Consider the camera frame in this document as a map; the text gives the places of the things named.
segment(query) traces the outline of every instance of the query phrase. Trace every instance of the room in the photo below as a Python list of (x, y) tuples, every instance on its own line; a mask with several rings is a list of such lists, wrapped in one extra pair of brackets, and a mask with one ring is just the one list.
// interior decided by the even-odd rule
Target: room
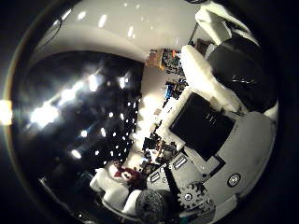
[(215, 222), (271, 155), (269, 69), (219, 4), (80, 1), (16, 80), (22, 166), (84, 223)]

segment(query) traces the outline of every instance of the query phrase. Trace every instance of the black panel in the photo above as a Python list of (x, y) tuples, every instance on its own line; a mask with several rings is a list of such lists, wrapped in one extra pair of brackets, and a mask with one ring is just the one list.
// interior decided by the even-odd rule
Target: black panel
[(215, 78), (240, 98), (250, 111), (264, 112), (278, 95), (275, 80), (262, 51), (243, 37), (228, 39), (208, 57)]
[(207, 161), (221, 148), (233, 126), (208, 101), (192, 93), (169, 129)]

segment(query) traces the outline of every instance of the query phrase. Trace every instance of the gear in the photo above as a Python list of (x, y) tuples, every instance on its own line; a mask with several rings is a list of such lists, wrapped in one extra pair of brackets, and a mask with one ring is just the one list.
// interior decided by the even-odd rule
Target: gear
[(186, 188), (179, 189), (179, 191), (178, 201), (185, 209), (193, 209), (205, 199), (205, 193), (201, 191), (198, 184), (190, 184)]

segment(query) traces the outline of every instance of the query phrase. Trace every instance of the white plastic panel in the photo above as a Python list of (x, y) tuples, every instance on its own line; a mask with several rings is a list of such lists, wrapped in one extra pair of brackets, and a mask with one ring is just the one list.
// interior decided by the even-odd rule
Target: white plastic panel
[(225, 110), (248, 112), (235, 93), (216, 80), (209, 63), (194, 47), (184, 46), (180, 61), (188, 84), (199, 90), (202, 97), (208, 101), (211, 97), (215, 97)]

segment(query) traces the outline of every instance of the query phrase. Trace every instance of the ceiling light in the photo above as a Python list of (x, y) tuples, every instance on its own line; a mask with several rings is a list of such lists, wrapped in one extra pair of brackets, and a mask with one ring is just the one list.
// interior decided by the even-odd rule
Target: ceiling light
[(87, 131), (85, 131), (85, 130), (81, 131), (81, 136), (82, 137), (87, 137)]
[(68, 9), (65, 14), (62, 16), (62, 20), (64, 21), (66, 19), (66, 17), (71, 13), (72, 8)]
[(86, 11), (81, 11), (79, 14), (78, 14), (78, 20), (82, 20), (84, 17), (86, 16)]
[(120, 87), (123, 89), (124, 86), (125, 86), (125, 84), (124, 84), (124, 77), (121, 77), (120, 78)]
[(55, 106), (45, 103), (42, 107), (34, 110), (30, 121), (44, 127), (49, 123), (53, 123), (58, 116), (58, 109)]
[(129, 27), (129, 31), (128, 31), (128, 36), (129, 36), (129, 37), (132, 36), (133, 31), (134, 31), (134, 27), (133, 27), (133, 26), (130, 26), (130, 27)]
[(72, 101), (76, 98), (76, 93), (73, 90), (64, 90), (62, 91), (62, 99), (58, 103), (58, 105), (63, 105), (66, 102)]
[(106, 20), (107, 20), (107, 15), (102, 15), (97, 25), (100, 28), (104, 27)]
[(76, 159), (81, 159), (81, 154), (77, 150), (72, 150), (72, 154)]
[(103, 137), (106, 137), (106, 131), (105, 131), (104, 128), (101, 128), (101, 134), (102, 134)]
[(11, 101), (0, 100), (0, 125), (10, 125), (12, 122)]
[(77, 82), (73, 88), (72, 91), (79, 91), (80, 89), (82, 89), (84, 86), (84, 83), (82, 81)]
[(97, 79), (96, 79), (96, 76), (95, 75), (90, 75), (88, 77), (88, 81), (90, 83), (90, 90), (91, 91), (96, 91), (97, 90)]

